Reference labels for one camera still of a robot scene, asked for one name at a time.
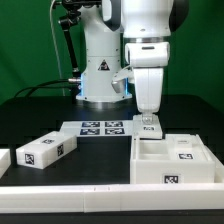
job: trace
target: white block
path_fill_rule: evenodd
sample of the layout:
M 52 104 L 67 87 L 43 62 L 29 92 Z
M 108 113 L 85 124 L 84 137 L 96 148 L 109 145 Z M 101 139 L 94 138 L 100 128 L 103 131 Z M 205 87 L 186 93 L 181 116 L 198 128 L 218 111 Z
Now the white block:
M 135 115 L 133 117 L 133 134 L 139 135 L 141 138 L 162 139 L 162 129 L 157 115 L 152 114 L 152 123 L 150 125 L 144 124 L 142 115 Z
M 85 191 L 84 212 L 120 211 L 120 186 L 94 186 Z
M 0 149 L 0 178 L 11 165 L 11 157 L 9 149 Z
M 132 140 L 130 176 L 131 184 L 214 183 L 215 162 L 198 136 L 137 136 Z
M 44 169 L 76 147 L 76 136 L 54 131 L 16 149 L 17 163 Z

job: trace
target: white foam block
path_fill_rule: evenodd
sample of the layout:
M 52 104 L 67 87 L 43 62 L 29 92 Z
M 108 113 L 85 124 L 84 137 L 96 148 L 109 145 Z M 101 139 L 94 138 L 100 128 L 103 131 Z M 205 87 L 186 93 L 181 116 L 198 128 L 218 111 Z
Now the white foam block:
M 9 149 L 0 149 L 0 178 L 11 165 L 11 157 Z
M 44 169 L 75 148 L 76 136 L 54 131 L 16 149 L 17 164 Z

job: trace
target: black and white pattern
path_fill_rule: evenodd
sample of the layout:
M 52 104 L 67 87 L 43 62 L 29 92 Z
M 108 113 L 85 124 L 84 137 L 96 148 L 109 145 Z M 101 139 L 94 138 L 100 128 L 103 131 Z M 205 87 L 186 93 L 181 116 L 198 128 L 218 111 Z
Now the black and white pattern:
M 80 135 L 99 135 L 100 129 L 81 129 Z
M 25 154 L 25 163 L 29 165 L 34 165 L 34 155 Z
M 192 160 L 194 159 L 193 155 L 192 154 L 186 154 L 186 153 L 182 153 L 182 154 L 179 154 L 179 159 L 187 159 L 187 160 Z
M 83 128 L 98 128 L 100 127 L 100 122 L 91 121 L 91 122 L 82 122 Z
M 46 139 L 46 140 L 42 141 L 42 143 L 45 143 L 45 144 L 51 144 L 53 142 L 54 142 L 54 140 L 51 140 L 51 139 Z
M 105 129 L 105 135 L 124 135 L 124 129 L 123 128 L 106 128 Z
M 164 184 L 178 184 L 180 177 L 178 175 L 164 175 Z
M 144 131 L 155 131 L 155 127 L 152 126 L 144 127 Z
M 59 145 L 57 147 L 57 151 L 58 151 L 58 156 L 63 155 L 64 154 L 64 145 L 63 144 L 62 145 Z
M 105 122 L 105 127 L 107 128 L 123 127 L 123 122 L 122 121 L 107 121 Z

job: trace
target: blue light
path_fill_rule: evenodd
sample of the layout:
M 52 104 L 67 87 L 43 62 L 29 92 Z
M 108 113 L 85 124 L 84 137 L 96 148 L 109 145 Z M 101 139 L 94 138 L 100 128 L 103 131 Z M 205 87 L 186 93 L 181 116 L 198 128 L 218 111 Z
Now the blue light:
M 126 83 L 125 83 L 125 94 L 126 96 L 129 94 L 128 93 L 128 79 L 126 79 Z

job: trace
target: white platform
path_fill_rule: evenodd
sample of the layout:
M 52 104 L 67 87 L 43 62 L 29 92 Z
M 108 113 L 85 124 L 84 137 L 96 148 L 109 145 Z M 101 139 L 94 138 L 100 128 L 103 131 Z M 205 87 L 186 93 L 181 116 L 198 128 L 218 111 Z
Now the white platform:
M 133 121 L 70 121 L 63 123 L 60 132 L 77 137 L 132 136 Z

